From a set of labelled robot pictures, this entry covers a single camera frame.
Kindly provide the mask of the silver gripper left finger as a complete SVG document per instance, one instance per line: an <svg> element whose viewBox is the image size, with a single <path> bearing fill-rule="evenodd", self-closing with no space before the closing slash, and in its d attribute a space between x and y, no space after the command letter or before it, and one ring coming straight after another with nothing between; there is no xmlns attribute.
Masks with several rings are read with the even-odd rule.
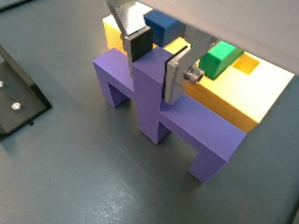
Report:
<svg viewBox="0 0 299 224"><path fill-rule="evenodd" d="M107 6L121 32L129 76L133 76L133 62L153 49L153 31L145 25L144 15L136 0L107 0Z"/></svg>

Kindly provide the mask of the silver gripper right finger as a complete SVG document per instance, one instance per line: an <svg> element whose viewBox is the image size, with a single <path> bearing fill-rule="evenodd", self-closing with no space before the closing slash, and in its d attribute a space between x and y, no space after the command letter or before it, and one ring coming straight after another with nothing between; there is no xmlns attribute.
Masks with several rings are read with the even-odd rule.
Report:
<svg viewBox="0 0 299 224"><path fill-rule="evenodd" d="M165 62L163 98L168 104L173 104L183 95L187 81L199 83L204 72L195 66L195 62L209 50L213 37L188 25L184 40L189 46L185 46Z"/></svg>

